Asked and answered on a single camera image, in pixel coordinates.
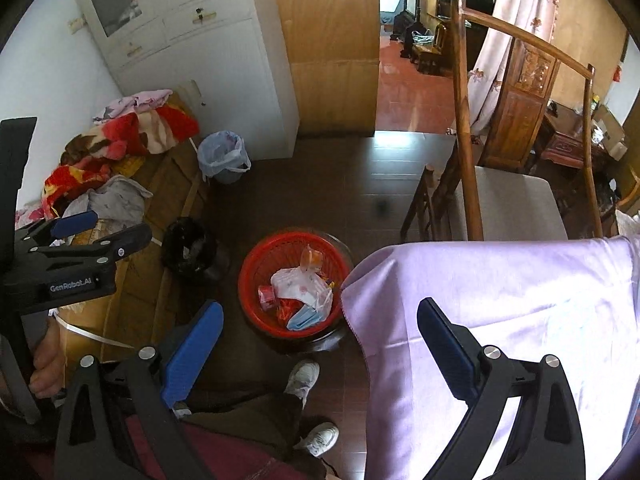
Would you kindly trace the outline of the person's left hand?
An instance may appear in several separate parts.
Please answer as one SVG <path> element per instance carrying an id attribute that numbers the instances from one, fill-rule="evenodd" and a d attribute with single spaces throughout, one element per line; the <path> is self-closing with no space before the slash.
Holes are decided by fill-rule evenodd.
<path id="1" fill-rule="evenodd" d="M 38 399 L 52 398 L 63 387 L 65 356 L 61 346 L 60 326 L 55 318 L 47 318 L 47 331 L 34 353 L 35 371 L 29 379 L 29 390 Z"/>

